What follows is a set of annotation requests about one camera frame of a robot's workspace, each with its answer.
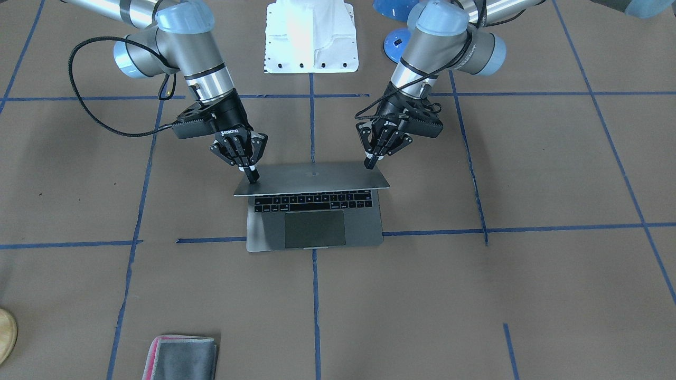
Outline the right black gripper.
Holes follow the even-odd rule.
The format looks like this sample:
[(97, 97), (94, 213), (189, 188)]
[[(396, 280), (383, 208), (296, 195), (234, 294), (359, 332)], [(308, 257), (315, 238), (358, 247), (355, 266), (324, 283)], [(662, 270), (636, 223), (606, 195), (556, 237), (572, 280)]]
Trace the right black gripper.
[(217, 101), (204, 103), (203, 108), (207, 125), (204, 136), (234, 129), (242, 135), (214, 135), (210, 151), (243, 171), (249, 183), (256, 183), (260, 178), (256, 164), (262, 159), (268, 135), (253, 131), (237, 89), (232, 89)]

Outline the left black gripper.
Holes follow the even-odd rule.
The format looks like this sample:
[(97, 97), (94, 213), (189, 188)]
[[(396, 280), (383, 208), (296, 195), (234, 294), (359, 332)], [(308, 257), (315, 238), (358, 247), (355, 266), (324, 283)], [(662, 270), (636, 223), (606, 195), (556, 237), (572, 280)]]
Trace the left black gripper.
[(360, 141), (367, 157), (363, 164), (365, 168), (372, 170), (377, 162), (384, 156), (391, 156), (408, 146), (412, 142), (412, 137), (405, 133), (405, 115), (406, 106), (409, 103), (423, 103), (422, 99), (410, 97), (402, 91), (396, 90), (395, 84), (387, 85), (386, 91), (382, 94), (382, 99), (377, 103), (376, 116), (379, 116), (379, 122), (383, 123), (374, 127), (372, 122), (362, 122), (355, 125)]

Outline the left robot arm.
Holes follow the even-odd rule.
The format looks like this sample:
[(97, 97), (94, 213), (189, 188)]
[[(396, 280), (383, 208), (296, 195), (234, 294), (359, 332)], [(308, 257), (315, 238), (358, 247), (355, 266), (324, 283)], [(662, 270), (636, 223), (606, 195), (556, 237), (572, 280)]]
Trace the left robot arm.
[(412, 142), (413, 136), (436, 138), (443, 130), (441, 106), (428, 96), (438, 75), (447, 70), (492, 75), (505, 60), (504, 41), (487, 28), (511, 22), (539, 1), (421, 1), (409, 12), (409, 39), (397, 60), (386, 91), (355, 114), (364, 165), (372, 170)]

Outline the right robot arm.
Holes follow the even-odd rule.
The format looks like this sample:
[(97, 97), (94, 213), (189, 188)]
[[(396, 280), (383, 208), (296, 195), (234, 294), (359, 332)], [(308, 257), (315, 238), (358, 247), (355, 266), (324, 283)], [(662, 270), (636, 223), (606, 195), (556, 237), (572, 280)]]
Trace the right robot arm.
[(173, 123), (179, 139), (213, 135), (212, 153), (239, 168), (249, 182), (260, 175), (256, 164), (267, 143), (247, 120), (212, 30), (215, 19), (203, 1), (75, 1), (80, 6), (138, 29), (137, 34), (114, 39), (114, 59), (133, 79), (163, 74), (176, 80), (182, 74), (195, 103)]

